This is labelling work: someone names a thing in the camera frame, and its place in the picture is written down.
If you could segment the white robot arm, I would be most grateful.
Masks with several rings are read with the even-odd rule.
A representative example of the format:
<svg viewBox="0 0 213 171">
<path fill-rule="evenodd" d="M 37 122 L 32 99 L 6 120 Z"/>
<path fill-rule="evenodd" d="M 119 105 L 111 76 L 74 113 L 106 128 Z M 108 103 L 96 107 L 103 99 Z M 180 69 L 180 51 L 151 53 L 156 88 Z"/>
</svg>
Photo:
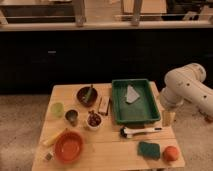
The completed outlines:
<svg viewBox="0 0 213 171">
<path fill-rule="evenodd" d="M 205 79 L 206 70 L 198 63 L 170 70 L 159 94 L 161 105 L 172 111 L 187 100 L 200 109 L 207 123 L 213 123 L 213 89 L 204 84 Z"/>
</svg>

